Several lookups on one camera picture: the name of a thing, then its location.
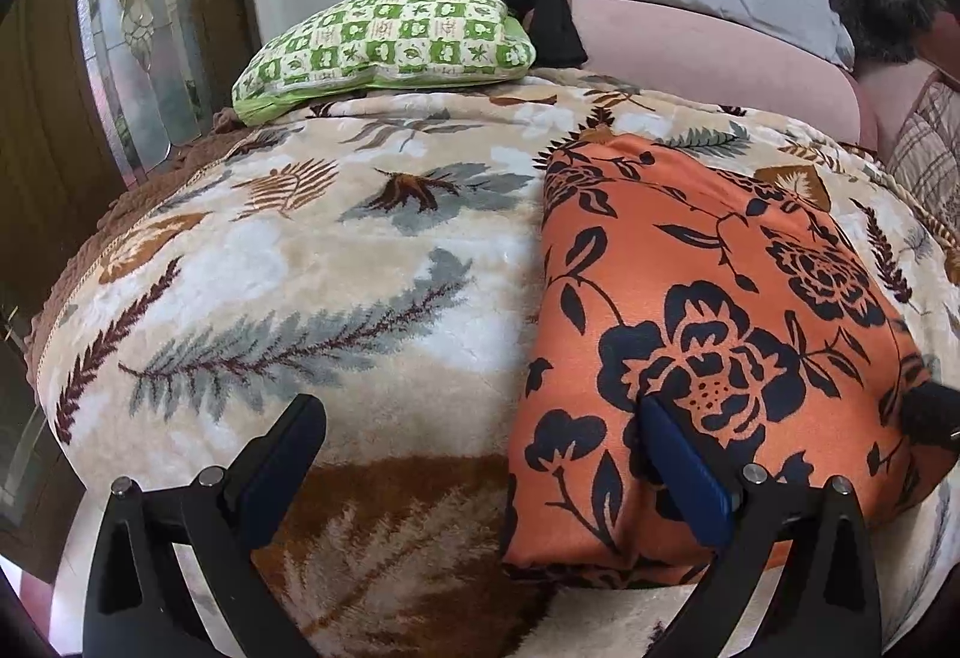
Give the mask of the orange black floral garment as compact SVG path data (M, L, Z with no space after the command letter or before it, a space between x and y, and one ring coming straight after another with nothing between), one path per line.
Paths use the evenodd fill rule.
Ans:
M594 585L677 585L698 543L641 445L669 399L736 465L822 486L871 525L955 455L898 427L918 346L832 216L794 193L623 135L548 154L545 287L509 441L505 562Z

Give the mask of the striped brown cushion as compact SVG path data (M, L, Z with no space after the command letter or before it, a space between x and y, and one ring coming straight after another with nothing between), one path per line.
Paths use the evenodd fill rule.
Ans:
M958 231L957 89L929 83L885 164L931 215Z

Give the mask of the black furry item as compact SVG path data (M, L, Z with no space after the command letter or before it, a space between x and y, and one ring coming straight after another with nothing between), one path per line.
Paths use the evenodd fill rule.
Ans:
M907 64L916 57L914 41L946 11L944 0L830 0L853 39L857 60Z

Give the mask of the beige leaf print blanket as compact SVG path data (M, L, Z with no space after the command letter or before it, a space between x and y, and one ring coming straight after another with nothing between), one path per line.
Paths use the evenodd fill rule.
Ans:
M957 239L805 122L577 71L298 104L114 239L55 320L39 399L103 498L235 461L299 395L327 431L252 564L311 656L652 656L677 585L505 562L509 441L539 330L548 154L623 135L832 216L958 390ZM871 525L877 656L958 650L958 452Z

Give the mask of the brown fringed bedsheet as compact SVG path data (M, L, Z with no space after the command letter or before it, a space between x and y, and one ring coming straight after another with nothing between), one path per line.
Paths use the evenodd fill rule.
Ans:
M26 380L34 390L34 395L39 395L39 388L36 387L37 369L55 320L67 304L71 291L82 281L86 271L99 260L99 255L146 213L184 187L195 172L223 158L229 149L249 133L251 128L242 125L233 110L223 109L215 115L212 133L187 148L178 149L169 169L149 176L148 181L133 187L132 190L124 190L122 195L109 205L106 213L96 221L94 231L65 263L64 271L52 284L43 309L32 317L31 333L26 338L25 361Z

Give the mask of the wooden door with glass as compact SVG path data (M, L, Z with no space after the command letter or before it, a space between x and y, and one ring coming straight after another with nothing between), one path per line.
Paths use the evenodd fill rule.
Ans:
M2 298L36 307L127 188L205 137L251 0L2 0Z

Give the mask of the green white checkered pillow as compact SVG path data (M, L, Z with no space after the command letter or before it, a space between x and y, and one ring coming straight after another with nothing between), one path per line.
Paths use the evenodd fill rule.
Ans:
M253 127L343 92L512 82L534 60L503 0L342 0L265 43L231 99Z

